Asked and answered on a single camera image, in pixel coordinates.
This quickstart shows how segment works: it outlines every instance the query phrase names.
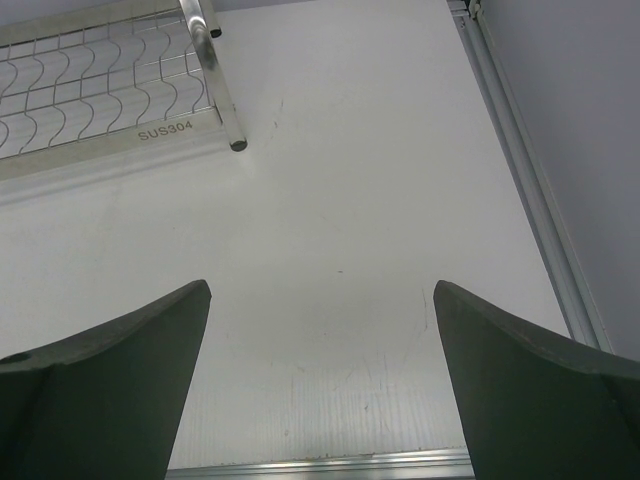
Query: rubber foot cap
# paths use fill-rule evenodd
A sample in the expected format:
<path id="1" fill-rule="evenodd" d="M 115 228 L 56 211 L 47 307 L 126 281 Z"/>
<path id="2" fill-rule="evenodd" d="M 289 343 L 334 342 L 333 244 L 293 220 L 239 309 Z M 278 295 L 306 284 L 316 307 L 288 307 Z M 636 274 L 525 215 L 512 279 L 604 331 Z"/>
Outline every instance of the rubber foot cap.
<path id="1" fill-rule="evenodd" d="M 234 142 L 231 143 L 231 150 L 233 150 L 234 152 L 241 152 L 242 150 L 244 150 L 245 148 L 247 148 L 247 141 L 246 140 L 240 140 L 239 142 Z"/>

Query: stainless steel rack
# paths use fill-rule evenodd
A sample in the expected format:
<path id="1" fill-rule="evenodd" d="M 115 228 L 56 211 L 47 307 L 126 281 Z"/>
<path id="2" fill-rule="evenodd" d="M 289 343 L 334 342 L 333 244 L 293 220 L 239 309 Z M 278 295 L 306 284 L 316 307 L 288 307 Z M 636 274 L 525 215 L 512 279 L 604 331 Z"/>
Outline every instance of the stainless steel rack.
<path id="1" fill-rule="evenodd" d="M 166 135 L 207 111 L 211 129 L 221 122 L 243 150 L 212 41 L 220 33 L 209 0 L 126 0 L 0 27 L 0 167 L 12 162 L 0 179 L 78 157 L 54 147 L 125 131 Z M 34 153 L 28 166 L 16 163 Z"/>

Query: white board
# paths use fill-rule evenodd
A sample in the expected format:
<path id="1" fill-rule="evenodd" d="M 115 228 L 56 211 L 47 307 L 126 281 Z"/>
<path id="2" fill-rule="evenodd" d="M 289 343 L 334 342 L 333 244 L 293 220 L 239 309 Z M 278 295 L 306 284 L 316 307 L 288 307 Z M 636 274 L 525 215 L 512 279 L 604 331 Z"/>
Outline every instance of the white board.
<path id="1" fill-rule="evenodd" d="M 436 282 L 566 327 L 445 0 L 220 22 L 247 151 L 212 134 L 0 184 L 0 356 L 204 278 L 172 467 L 463 445 Z"/>

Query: wire rack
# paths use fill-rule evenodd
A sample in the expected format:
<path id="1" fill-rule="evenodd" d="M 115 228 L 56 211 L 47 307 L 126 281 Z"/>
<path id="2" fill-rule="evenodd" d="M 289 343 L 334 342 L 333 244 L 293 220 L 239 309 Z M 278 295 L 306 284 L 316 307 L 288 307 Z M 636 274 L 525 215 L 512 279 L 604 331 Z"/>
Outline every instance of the wire rack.
<path id="1" fill-rule="evenodd" d="M 0 47 L 0 162 L 215 107 L 208 29 L 205 72 L 184 6 L 172 5 Z"/>

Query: wire grid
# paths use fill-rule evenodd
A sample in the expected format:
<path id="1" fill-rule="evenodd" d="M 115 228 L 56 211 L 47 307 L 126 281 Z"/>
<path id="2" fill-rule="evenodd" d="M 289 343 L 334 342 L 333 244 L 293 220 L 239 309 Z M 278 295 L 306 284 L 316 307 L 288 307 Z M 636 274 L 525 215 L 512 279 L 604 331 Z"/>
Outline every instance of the wire grid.
<path id="1" fill-rule="evenodd" d="M 179 9 L 0 48 L 0 159 L 207 108 Z"/>

